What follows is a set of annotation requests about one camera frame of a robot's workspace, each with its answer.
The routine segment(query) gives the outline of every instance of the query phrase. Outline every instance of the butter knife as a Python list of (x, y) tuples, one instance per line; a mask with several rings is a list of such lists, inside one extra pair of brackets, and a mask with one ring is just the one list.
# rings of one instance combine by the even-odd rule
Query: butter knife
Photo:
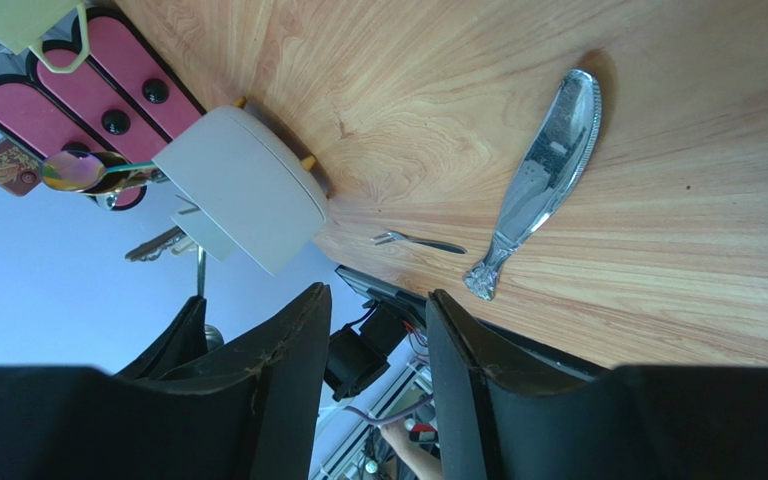
[(464, 275), (479, 298), (493, 300), (505, 261), (576, 186), (597, 141), (601, 108), (597, 80), (579, 69), (568, 72), (508, 185), (488, 253)]

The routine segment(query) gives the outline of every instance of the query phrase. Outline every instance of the fork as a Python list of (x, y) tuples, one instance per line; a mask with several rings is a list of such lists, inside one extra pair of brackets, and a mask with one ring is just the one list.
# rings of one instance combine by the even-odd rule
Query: fork
[(409, 237), (408, 235), (403, 235), (399, 232), (393, 232), (393, 231), (384, 232), (381, 235), (372, 237), (371, 240), (372, 240), (372, 243), (376, 246), (384, 245), (385, 243), (395, 242), (396, 240), (406, 240), (408, 242), (418, 243), (420, 245), (425, 245), (427, 247), (437, 248), (445, 252), (459, 253), (459, 254), (467, 253), (466, 249), (464, 249), (463, 247), (459, 247), (458, 245), (453, 245), (451, 243), (446, 243), (446, 242), (438, 242), (437, 240), (426, 240), (424, 238)]

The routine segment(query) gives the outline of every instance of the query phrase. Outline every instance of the person's arm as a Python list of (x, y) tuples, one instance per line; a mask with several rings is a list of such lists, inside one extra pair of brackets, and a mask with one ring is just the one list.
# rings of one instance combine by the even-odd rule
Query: person's arm
[(419, 480), (443, 480), (443, 465), (440, 460), (414, 445), (408, 438), (408, 431), (402, 426), (402, 422), (384, 425), (381, 427), (381, 436)]

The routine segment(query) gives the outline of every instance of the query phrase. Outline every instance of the wood grain surface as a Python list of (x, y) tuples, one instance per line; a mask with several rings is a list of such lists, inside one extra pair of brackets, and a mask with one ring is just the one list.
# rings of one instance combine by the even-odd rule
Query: wood grain surface
[[(248, 95), (318, 156), (335, 261), (606, 366), (768, 364), (768, 2), (118, 3), (207, 107)], [(461, 276), (577, 65), (597, 149), (480, 300)]]

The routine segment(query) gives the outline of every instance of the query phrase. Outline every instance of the silver utensil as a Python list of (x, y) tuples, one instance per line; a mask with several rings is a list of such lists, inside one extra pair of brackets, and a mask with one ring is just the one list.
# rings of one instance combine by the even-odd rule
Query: silver utensil
[(459, 247), (458, 245), (453, 245), (451, 243), (446, 243), (446, 242), (438, 242), (436, 240), (426, 240), (424, 238), (409, 237), (399, 232), (385, 232), (385, 233), (382, 233), (381, 235), (372, 237), (371, 240), (372, 240), (372, 243), (375, 245), (384, 245), (385, 243), (395, 242), (397, 240), (406, 240), (408, 242), (418, 243), (420, 245), (425, 245), (427, 247), (437, 248), (439, 250), (443, 250), (449, 253), (459, 253), (459, 254), (467, 253), (467, 250), (464, 249), (464, 247)]
[(165, 249), (173, 247), (187, 237), (183, 229), (175, 226), (134, 248), (124, 258), (131, 262), (152, 262), (159, 258)]
[(479, 298), (493, 300), (502, 265), (576, 186), (597, 141), (601, 115), (597, 80), (579, 69), (568, 72), (508, 186), (488, 253), (464, 275)]

